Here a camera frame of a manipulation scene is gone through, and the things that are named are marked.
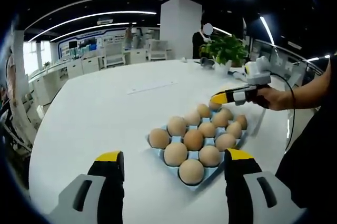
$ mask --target white chair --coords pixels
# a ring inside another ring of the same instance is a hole
[[[125,65],[125,55],[123,54],[123,43],[112,43],[105,45],[104,67],[112,65]]]
[[[151,40],[148,50],[148,59],[152,60],[167,60],[167,41]]]

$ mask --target black cable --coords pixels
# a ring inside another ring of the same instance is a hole
[[[270,75],[271,76],[277,76],[277,77],[279,77],[279,78],[281,78],[284,82],[286,82],[286,84],[289,86],[289,88],[290,88],[290,91],[291,91],[291,95],[292,95],[292,97],[293,97],[293,106],[294,106],[294,116],[293,116],[293,125],[292,125],[292,129],[291,129],[291,134],[290,134],[290,138],[289,138],[289,141],[288,141],[288,144],[287,144],[287,146],[286,146],[286,148],[285,148],[285,150],[287,150],[288,149],[288,147],[289,147],[289,144],[290,144],[290,142],[291,142],[291,138],[293,137],[293,132],[294,132],[294,125],[295,125],[295,102],[296,102],[296,99],[295,99],[295,95],[294,95],[294,91],[293,91],[293,88],[291,88],[291,86],[290,86],[290,84],[288,83],[288,81],[284,78],[284,77],[282,77],[281,75],[279,75],[279,74],[277,74],[277,73],[272,73],[272,72],[270,72]]]

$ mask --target black shirt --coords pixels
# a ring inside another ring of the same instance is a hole
[[[330,58],[331,78],[320,110],[284,155],[276,176],[291,190],[293,201],[308,208],[312,218],[334,214],[337,187],[336,114],[337,57]]]
[[[193,38],[192,38],[192,43],[193,43],[193,59],[199,59],[200,58],[200,55],[199,55],[200,46],[203,44],[206,44],[200,32],[194,33]]]

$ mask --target egg tray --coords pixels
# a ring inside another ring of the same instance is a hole
[[[216,114],[216,111],[212,111],[212,117],[214,116],[214,114]],[[211,119],[210,118],[201,118],[201,123],[205,123],[205,122],[210,122]],[[235,117],[234,117],[234,120],[230,120],[229,121],[229,124],[233,123],[235,121]],[[165,129],[167,131],[167,125],[161,127],[162,129]],[[187,129],[186,129],[186,132],[188,130],[191,130],[191,129],[197,129],[198,126],[187,126]],[[211,146],[215,146],[215,140],[217,139],[217,137],[219,137],[220,135],[222,134],[225,134],[226,133],[226,129],[223,128],[223,127],[219,127],[219,128],[216,128],[216,131],[215,131],[215,137],[206,137],[204,138],[204,146],[207,146],[207,145],[211,145]],[[247,137],[247,130],[242,130],[242,134],[241,134],[241,138],[240,139],[237,139],[236,140],[236,146],[235,148],[236,149],[240,149],[244,142],[245,142],[245,139]],[[170,136],[170,143],[172,142],[181,142],[183,143],[183,137],[181,136]],[[149,135],[146,135],[146,140],[148,142],[148,144],[150,145],[150,142],[149,142]],[[190,190],[192,191],[196,191],[198,190],[201,186],[204,186],[207,184],[207,182],[210,182],[211,179],[214,179],[214,177],[222,171],[223,167],[224,167],[224,159],[225,159],[225,152],[224,151],[220,151],[220,154],[221,154],[221,161],[219,163],[218,166],[216,167],[204,167],[204,177],[203,179],[201,180],[201,182],[197,185],[187,185],[185,184],[179,177],[179,166],[177,167],[172,167],[172,166],[169,166],[166,164],[165,160],[164,160],[164,152],[165,152],[165,149],[158,149],[158,148],[153,148],[151,147],[151,149],[154,151],[154,153],[159,157],[159,159],[164,162],[165,166],[169,169],[169,171],[176,177],[179,178],[179,180],[184,184],[186,185]],[[187,159],[196,159],[196,160],[199,160],[199,151],[188,151],[188,155],[187,155]]]

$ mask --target egg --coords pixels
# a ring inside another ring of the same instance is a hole
[[[213,123],[201,123],[199,128],[200,132],[204,137],[214,137],[215,136],[215,126]]]
[[[205,146],[199,152],[199,161],[205,167],[216,167],[221,161],[221,154],[214,146]]]
[[[184,116],[185,121],[188,125],[198,126],[200,124],[200,115],[197,111],[191,112]]]
[[[225,151],[228,148],[234,148],[236,139],[231,134],[222,134],[215,140],[215,146],[219,151]]]
[[[174,116],[167,124],[167,131],[171,136],[184,136],[186,133],[187,123],[184,118]]]
[[[164,160],[168,166],[179,166],[187,159],[187,148],[181,142],[169,144],[164,151]]]
[[[205,104],[198,105],[196,110],[201,117],[210,118],[210,116],[211,116],[211,111],[210,111],[209,107],[206,106]]]
[[[238,115],[236,120],[237,122],[239,122],[241,124],[241,127],[243,130],[246,130],[247,129],[247,119],[244,115]]]
[[[242,134],[241,124],[238,121],[233,122],[227,127],[226,132],[233,135],[236,139],[239,139]]]
[[[170,143],[170,136],[166,130],[155,128],[151,130],[148,141],[153,148],[165,149]]]
[[[227,120],[233,120],[234,118],[232,112],[227,108],[221,109],[220,113],[222,113],[227,118]]]
[[[218,103],[214,103],[214,102],[209,102],[209,107],[211,110],[218,110],[219,108],[221,108],[221,104]]]
[[[199,184],[205,175],[202,164],[195,159],[188,159],[179,167],[179,177],[187,185],[195,186]]]
[[[212,123],[216,128],[218,127],[227,127],[228,119],[224,113],[216,113],[212,118]]]
[[[184,145],[186,145],[187,150],[199,151],[204,145],[202,133],[197,129],[189,130],[184,136]]]

